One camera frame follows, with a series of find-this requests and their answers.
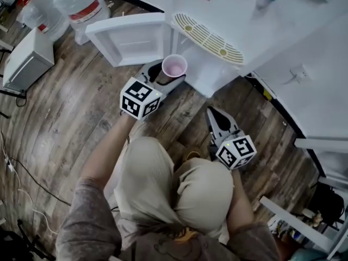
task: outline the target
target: paper cup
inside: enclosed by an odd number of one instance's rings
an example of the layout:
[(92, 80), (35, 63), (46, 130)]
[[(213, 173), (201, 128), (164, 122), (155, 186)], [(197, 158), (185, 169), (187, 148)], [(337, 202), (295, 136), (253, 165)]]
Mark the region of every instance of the paper cup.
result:
[(172, 54), (164, 58), (162, 70), (169, 77), (179, 77), (186, 73), (187, 61), (178, 54)]

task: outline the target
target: wooden floor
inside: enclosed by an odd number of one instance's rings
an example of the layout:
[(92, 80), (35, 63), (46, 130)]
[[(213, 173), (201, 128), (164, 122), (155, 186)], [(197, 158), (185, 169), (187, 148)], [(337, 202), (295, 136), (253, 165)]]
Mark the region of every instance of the wooden floor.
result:
[[(144, 12), (120, 0), (107, 0), (107, 4), (111, 1), (114, 16)], [(10, 30), (4, 40), (16, 45), (29, 30), (14, 19), (10, 15), (5, 22)], [(28, 91), (25, 107), (18, 108), (14, 98), (0, 95), (0, 111), (11, 116), (10, 120), (0, 116), (0, 126), (8, 154), (20, 160), (48, 190), (71, 202), (86, 158), (119, 118), (121, 88), (141, 67), (111, 67), (91, 42), (76, 45), (71, 29), (54, 49), (55, 66)], [(308, 186), (318, 177), (316, 168), (293, 146), (293, 129), (243, 78), (210, 99), (183, 83), (146, 123), (136, 124), (130, 138), (155, 136), (174, 160), (190, 146), (200, 147), (207, 156), (210, 137), (204, 111), (209, 104), (232, 114), (257, 148), (257, 156), (241, 172), (258, 220), (266, 221), (272, 215), (258, 203), (262, 195), (289, 210), (308, 200)], [(45, 213), (51, 229), (58, 231), (69, 207), (39, 188), (22, 167), (16, 165), (16, 170), (35, 209)], [(54, 252), (56, 236), (47, 229), (45, 219), (31, 211), (27, 195), (17, 189), (18, 180), (1, 157), (0, 199), (4, 205), (0, 218), (7, 219), (3, 226), (17, 231), (17, 219), (23, 220), (26, 231), (38, 234), (45, 248)]]

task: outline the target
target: red label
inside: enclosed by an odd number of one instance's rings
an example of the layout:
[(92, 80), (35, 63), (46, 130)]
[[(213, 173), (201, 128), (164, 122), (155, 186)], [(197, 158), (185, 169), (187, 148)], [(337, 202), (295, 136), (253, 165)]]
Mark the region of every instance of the red label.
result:
[(87, 8), (76, 14), (70, 15), (69, 18), (72, 22), (81, 23), (94, 17), (101, 9), (102, 7), (100, 6), (99, 1), (94, 0)]
[(44, 24), (41, 24), (40, 26), (38, 26), (38, 29), (43, 33), (48, 31), (48, 27)]

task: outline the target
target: person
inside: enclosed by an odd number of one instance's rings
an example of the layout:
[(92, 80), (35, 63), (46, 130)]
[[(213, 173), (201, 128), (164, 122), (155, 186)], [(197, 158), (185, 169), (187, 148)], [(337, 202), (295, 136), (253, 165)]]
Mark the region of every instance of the person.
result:
[[(128, 145), (116, 171), (118, 228), (103, 189), (136, 119), (123, 113), (87, 160), (57, 237), (57, 260), (278, 260), (254, 222), (238, 170), (191, 158), (176, 171), (155, 138)], [(226, 221), (227, 245), (219, 243)]]

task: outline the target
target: electrical outlet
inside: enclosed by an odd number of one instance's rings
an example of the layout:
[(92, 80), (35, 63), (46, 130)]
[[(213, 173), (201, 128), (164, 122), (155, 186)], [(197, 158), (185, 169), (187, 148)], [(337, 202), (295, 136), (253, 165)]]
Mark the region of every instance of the electrical outlet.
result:
[(14, 166), (13, 164), (11, 163), (9, 157), (7, 155), (5, 155), (5, 162), (6, 162), (6, 165), (9, 167), (9, 169), (11, 170), (11, 172), (14, 171)]
[(293, 67), (290, 72), (298, 83), (312, 81), (303, 64)]

